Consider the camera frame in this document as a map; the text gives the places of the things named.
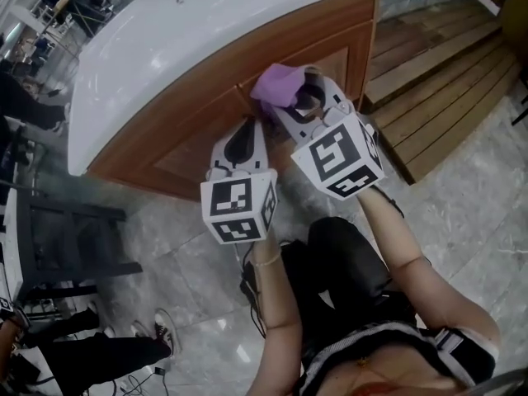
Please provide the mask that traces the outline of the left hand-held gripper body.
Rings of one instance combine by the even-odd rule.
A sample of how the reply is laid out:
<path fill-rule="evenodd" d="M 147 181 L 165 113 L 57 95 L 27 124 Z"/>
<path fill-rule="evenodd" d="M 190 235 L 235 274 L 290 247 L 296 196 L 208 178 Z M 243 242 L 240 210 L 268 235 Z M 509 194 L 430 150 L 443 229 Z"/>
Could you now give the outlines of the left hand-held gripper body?
<path fill-rule="evenodd" d="M 231 171 L 214 165 L 200 184 L 202 218 L 220 244 L 262 241 L 278 204 L 277 171 Z"/>

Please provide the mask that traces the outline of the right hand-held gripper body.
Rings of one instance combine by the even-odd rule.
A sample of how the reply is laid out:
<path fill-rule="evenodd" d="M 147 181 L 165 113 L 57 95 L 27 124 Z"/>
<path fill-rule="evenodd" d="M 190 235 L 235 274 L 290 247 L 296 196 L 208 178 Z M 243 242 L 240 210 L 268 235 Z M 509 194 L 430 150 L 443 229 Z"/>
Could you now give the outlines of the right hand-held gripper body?
<path fill-rule="evenodd" d="M 293 152 L 292 159 L 319 191 L 347 200 L 385 178 L 375 131 L 349 101 L 330 108 L 325 118 L 334 123 Z"/>

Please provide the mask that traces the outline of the purple cloth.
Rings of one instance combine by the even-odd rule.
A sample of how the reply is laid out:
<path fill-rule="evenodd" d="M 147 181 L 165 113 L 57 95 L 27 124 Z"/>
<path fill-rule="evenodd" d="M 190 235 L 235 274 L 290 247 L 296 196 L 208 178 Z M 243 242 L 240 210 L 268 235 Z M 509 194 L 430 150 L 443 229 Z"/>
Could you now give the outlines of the purple cloth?
<path fill-rule="evenodd" d="M 257 79 L 250 97 L 260 102 L 262 110 L 273 114 L 275 107 L 287 108 L 298 102 L 297 92 L 305 83 L 305 66 L 272 64 Z"/>

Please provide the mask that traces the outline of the person's left forearm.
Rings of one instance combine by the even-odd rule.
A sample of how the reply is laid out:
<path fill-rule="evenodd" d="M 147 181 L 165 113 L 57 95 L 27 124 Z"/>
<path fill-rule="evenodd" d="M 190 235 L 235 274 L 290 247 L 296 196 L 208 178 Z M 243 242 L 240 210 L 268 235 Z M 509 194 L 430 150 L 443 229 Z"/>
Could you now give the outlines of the person's left forearm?
<path fill-rule="evenodd" d="M 301 324 L 299 309 L 281 256 L 281 247 L 271 231 L 266 239 L 252 248 L 258 303 L 267 332 L 297 328 Z"/>

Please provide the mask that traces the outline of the person's right forearm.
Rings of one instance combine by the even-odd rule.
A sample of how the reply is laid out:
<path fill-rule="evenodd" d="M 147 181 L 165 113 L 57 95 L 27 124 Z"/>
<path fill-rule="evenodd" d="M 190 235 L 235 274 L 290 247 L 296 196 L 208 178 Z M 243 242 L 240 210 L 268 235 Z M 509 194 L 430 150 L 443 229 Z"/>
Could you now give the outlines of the person's right forearm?
<path fill-rule="evenodd" d="M 419 243 L 401 212 L 376 186 L 362 191 L 357 200 L 374 235 L 380 254 L 396 276 L 416 278 L 431 272 Z"/>

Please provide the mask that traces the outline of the wooden vanity cabinet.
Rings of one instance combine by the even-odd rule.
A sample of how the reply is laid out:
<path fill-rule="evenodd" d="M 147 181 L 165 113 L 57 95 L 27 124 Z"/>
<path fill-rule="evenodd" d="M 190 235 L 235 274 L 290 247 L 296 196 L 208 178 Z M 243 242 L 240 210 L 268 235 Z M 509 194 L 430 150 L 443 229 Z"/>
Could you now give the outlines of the wooden vanity cabinet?
<path fill-rule="evenodd" d="M 373 20 L 376 23 L 378 6 L 379 0 L 323 0 L 282 16 L 278 20 L 285 21 L 285 30 L 288 33 L 291 33 L 297 25 L 306 25 L 317 31 L 321 31 L 323 36 L 326 37 L 331 35 L 335 30 L 341 31 L 364 21 Z M 215 52 L 206 60 L 198 63 L 188 73 L 178 78 L 172 85 L 183 90 L 215 94 L 220 94 L 236 86 L 237 82 L 234 77 L 236 68 L 241 65 L 238 62 L 241 51 L 233 43 L 223 47 L 223 49 Z M 366 85 L 368 81 L 368 68 L 365 79 Z M 363 96 L 361 99 L 353 102 L 361 104 Z"/>

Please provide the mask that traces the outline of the wooden slatted platform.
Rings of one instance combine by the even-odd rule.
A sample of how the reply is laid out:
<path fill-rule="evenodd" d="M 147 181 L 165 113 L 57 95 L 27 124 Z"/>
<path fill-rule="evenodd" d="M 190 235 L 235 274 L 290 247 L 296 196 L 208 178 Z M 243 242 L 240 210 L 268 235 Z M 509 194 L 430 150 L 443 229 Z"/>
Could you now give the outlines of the wooden slatted platform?
<path fill-rule="evenodd" d="M 520 71 L 489 10 L 477 0 L 443 2 L 377 25 L 361 109 L 413 185 L 476 130 Z"/>

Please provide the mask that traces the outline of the person's legs black trousers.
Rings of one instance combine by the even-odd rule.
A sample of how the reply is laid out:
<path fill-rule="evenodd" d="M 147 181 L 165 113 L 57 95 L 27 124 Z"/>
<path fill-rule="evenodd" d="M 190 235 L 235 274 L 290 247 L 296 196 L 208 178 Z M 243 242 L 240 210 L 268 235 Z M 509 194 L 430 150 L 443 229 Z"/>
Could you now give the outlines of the person's legs black trousers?
<path fill-rule="evenodd" d="M 309 240 L 282 247 L 283 262 L 300 312 L 304 351 L 347 340 L 359 352 L 419 343 L 412 305 L 355 225 L 319 219 Z"/>

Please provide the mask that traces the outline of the white ceramic sink basin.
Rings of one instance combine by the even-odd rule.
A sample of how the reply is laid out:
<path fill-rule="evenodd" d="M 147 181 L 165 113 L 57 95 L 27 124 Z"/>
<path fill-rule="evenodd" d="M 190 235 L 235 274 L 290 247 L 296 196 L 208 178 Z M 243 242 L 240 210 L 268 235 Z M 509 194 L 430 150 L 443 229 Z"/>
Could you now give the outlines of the white ceramic sink basin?
<path fill-rule="evenodd" d="M 69 112 L 68 172 L 84 174 L 141 108 L 215 51 L 322 0 L 134 0 L 83 48 Z"/>

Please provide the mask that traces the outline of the person's torso grey mesh top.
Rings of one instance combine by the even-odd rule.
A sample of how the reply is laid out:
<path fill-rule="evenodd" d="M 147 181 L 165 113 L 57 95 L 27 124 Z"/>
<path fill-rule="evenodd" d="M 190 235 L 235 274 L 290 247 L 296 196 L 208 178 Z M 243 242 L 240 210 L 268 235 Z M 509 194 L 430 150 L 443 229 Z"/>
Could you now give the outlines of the person's torso grey mesh top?
<path fill-rule="evenodd" d="M 399 321 L 370 323 L 323 348 L 309 363 L 294 396 L 315 396 L 325 375 L 345 361 L 359 361 L 389 344 L 415 349 L 441 375 L 469 387 L 493 376 L 499 349 L 468 328 L 432 331 Z"/>

